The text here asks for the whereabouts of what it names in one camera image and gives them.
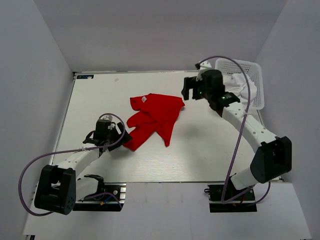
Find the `red t-shirt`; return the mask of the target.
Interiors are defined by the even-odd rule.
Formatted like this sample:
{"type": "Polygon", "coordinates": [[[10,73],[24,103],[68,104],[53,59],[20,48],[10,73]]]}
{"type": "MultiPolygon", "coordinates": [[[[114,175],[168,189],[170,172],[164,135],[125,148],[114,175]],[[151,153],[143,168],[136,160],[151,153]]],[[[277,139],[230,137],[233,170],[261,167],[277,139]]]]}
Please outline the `red t-shirt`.
{"type": "Polygon", "coordinates": [[[129,133],[132,140],[124,144],[136,151],[153,133],[157,133],[164,145],[171,142],[174,125],[181,109],[185,106],[181,97],[149,93],[130,98],[130,105],[136,113],[126,122],[133,130],[129,133]]]}

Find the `white t-shirt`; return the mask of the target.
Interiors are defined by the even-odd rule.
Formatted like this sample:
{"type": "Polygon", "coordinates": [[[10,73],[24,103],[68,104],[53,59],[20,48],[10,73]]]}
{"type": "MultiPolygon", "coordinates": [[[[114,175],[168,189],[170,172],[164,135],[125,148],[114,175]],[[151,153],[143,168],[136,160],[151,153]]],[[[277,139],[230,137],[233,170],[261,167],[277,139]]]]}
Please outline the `white t-shirt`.
{"type": "Polygon", "coordinates": [[[242,73],[234,73],[232,75],[224,74],[223,84],[225,86],[225,91],[236,95],[244,105],[247,104],[248,97],[250,96],[250,104],[252,105],[257,96],[257,87],[248,75],[246,75],[246,77],[249,83],[250,94],[246,79],[242,73]]]}

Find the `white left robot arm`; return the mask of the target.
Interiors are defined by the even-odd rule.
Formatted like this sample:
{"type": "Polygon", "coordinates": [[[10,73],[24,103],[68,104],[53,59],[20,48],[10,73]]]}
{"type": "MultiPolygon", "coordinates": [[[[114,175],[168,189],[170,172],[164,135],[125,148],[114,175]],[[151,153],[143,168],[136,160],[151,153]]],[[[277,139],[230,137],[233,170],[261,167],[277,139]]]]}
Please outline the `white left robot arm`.
{"type": "Polygon", "coordinates": [[[113,151],[132,140],[122,122],[99,119],[95,130],[87,134],[79,151],[56,165],[43,167],[34,198],[34,206],[53,213],[68,215],[79,202],[101,207],[119,203],[119,190],[108,191],[102,176],[81,173],[104,152],[113,151]]]}

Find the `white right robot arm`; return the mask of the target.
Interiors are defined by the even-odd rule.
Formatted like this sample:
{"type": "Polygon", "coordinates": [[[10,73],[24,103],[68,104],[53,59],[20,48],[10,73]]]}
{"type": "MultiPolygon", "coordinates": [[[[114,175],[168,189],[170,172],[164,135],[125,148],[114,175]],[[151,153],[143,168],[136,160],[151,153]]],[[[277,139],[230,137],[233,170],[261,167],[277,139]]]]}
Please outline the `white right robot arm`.
{"type": "Polygon", "coordinates": [[[267,130],[253,116],[245,112],[244,105],[232,92],[226,91],[219,70],[205,70],[194,77],[185,77],[181,94],[184,100],[206,99],[212,110],[233,125],[254,151],[250,166],[230,177],[226,195],[236,200],[244,189],[257,183],[264,184],[292,170],[292,142],[267,130]]]}

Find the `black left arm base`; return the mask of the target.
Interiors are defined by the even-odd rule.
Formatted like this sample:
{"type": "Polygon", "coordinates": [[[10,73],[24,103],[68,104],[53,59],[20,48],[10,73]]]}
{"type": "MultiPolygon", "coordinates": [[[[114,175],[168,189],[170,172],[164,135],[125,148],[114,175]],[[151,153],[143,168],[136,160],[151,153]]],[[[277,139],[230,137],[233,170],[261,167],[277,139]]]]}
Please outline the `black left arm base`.
{"type": "Polygon", "coordinates": [[[120,212],[125,203],[126,183],[105,182],[95,174],[87,174],[76,180],[77,212],[120,212]]]}

